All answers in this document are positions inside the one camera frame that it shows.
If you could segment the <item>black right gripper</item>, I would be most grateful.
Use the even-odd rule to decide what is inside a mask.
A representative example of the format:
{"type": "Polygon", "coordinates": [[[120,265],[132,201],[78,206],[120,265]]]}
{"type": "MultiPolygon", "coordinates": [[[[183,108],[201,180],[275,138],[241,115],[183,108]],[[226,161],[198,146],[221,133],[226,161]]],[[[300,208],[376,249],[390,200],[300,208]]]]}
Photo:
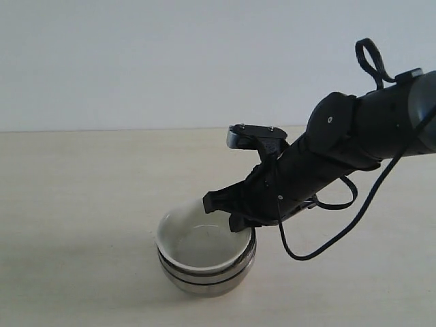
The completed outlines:
{"type": "Polygon", "coordinates": [[[320,190],[320,163],[312,159],[278,159],[256,166],[244,181],[202,198],[206,214],[230,213],[229,228],[239,233],[247,228],[276,225],[320,190]]]}

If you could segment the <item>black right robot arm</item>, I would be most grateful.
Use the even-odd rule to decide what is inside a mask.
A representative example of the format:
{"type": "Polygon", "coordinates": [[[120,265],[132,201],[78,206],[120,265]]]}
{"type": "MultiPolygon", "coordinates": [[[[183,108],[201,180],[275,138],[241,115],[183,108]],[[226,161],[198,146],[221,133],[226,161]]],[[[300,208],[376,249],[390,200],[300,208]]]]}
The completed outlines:
{"type": "Polygon", "coordinates": [[[243,181],[208,192],[204,210],[229,213],[233,232],[289,219],[338,178],[394,157],[434,105],[428,72],[361,97],[330,93],[293,143],[279,128],[233,125],[228,146],[256,150],[261,162],[243,181]]]}

